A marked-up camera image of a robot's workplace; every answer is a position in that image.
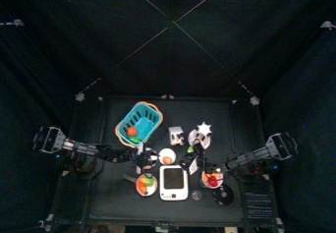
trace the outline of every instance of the orange ball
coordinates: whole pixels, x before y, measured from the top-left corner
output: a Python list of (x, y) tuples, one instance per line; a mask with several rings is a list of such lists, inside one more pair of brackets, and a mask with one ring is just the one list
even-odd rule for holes
[(127, 129), (127, 135), (129, 135), (130, 137), (135, 137), (135, 136), (138, 135), (138, 129), (137, 129), (137, 127), (130, 127), (130, 128)]

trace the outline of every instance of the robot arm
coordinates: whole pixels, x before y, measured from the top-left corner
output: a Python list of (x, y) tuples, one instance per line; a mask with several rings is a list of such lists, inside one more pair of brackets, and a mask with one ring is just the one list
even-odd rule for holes
[(273, 135), (265, 147), (253, 150), (225, 163), (227, 171), (266, 158), (286, 160), (298, 153), (295, 139), (289, 133)]
[(35, 147), (42, 152), (57, 153), (61, 150), (83, 153), (86, 155), (98, 155), (102, 159), (122, 163), (133, 160), (134, 149), (113, 149), (111, 146), (101, 144), (83, 144), (69, 139), (59, 128), (42, 127), (35, 136)]

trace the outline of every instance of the white device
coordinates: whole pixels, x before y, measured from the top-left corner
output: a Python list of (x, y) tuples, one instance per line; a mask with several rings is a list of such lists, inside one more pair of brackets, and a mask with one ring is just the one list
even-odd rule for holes
[(161, 166), (161, 198), (181, 201), (189, 197), (189, 174), (179, 165)]

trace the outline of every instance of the black table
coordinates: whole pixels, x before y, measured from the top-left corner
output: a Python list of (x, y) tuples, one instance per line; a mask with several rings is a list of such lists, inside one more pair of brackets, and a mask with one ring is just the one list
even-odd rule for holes
[[(163, 113), (163, 123), (146, 143), (146, 147), (158, 152), (162, 148), (171, 147), (178, 159), (182, 158), (189, 145), (170, 145), (169, 128), (181, 126), (189, 137), (190, 132), (205, 122), (211, 125), (213, 131), (207, 149), (211, 163), (222, 165), (229, 157), (257, 149), (266, 143), (258, 106), (246, 99), (87, 99), (78, 106), (71, 139), (125, 148), (115, 128), (134, 105), (143, 100), (155, 104)], [(157, 177), (159, 166), (161, 163), (150, 170)], [(202, 170), (190, 176), (190, 197), (179, 202), (161, 200), (159, 191), (150, 197), (142, 197), (134, 183), (125, 179), (125, 174), (137, 177), (134, 162), (113, 163), (99, 159), (95, 173), (90, 176), (73, 173), (61, 177), (53, 209), (54, 223), (209, 227), (243, 227), (249, 224), (245, 220), (242, 194), (251, 192), (254, 186), (246, 191), (231, 175), (225, 177), (225, 183), (234, 190), (235, 199), (231, 205), (222, 206), (213, 199), (211, 189), (201, 186)], [(274, 194), (273, 182), (258, 185), (257, 188), (258, 192), (262, 189), (262, 192)], [(194, 190), (203, 193), (201, 201), (193, 199)]]

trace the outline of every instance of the red fruit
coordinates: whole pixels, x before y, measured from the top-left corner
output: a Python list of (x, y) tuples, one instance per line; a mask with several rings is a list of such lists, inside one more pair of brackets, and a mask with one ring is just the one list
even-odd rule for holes
[(130, 137), (135, 137), (135, 136), (138, 135), (138, 129), (137, 129), (137, 127), (130, 127), (130, 128), (127, 129), (127, 135), (129, 135)]
[(209, 183), (210, 183), (210, 185), (211, 185), (213, 187), (217, 187), (217, 186), (218, 186), (218, 180), (215, 180), (215, 179), (213, 179), (213, 178), (209, 179)]

